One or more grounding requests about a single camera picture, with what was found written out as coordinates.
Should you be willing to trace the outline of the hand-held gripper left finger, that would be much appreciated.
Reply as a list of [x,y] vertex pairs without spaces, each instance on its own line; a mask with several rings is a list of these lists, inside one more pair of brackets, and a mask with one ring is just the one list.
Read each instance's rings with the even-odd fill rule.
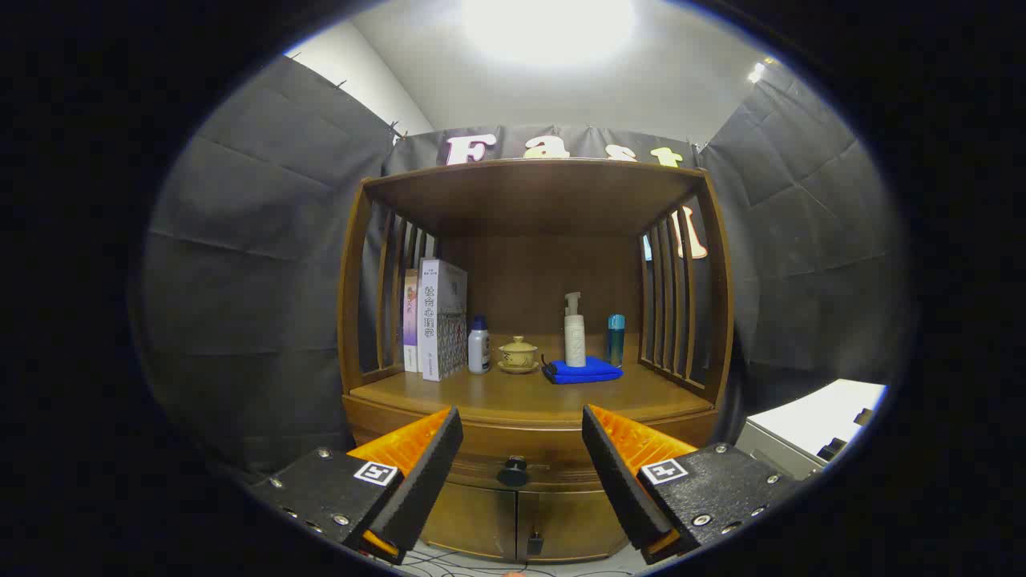
[[421,537],[464,439],[457,406],[341,452],[317,448],[247,496],[333,547],[399,565]]

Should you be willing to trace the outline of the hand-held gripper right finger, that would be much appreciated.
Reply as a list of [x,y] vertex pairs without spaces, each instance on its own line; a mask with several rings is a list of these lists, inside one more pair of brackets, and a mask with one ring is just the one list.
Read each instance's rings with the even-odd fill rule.
[[729,443],[696,448],[587,403],[580,434],[611,510],[648,565],[725,540],[802,488]]

